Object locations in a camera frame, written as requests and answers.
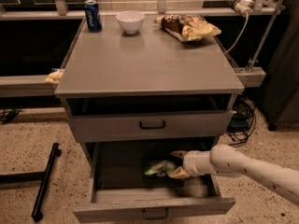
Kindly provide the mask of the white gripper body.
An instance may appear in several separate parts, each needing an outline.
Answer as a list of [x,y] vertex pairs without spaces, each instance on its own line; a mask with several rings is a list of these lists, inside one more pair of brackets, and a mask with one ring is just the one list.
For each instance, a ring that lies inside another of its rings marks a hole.
[[210,173],[210,152],[189,151],[183,158],[183,168],[190,176]]

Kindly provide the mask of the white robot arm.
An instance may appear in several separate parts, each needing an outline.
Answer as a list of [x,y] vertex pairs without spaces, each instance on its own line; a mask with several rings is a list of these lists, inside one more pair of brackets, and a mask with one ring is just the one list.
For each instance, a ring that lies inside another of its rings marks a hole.
[[206,174],[227,177],[246,175],[299,205],[297,170],[250,158],[228,145],[216,145],[209,151],[173,151],[172,155],[181,158],[182,165],[169,175],[171,178],[184,179]]

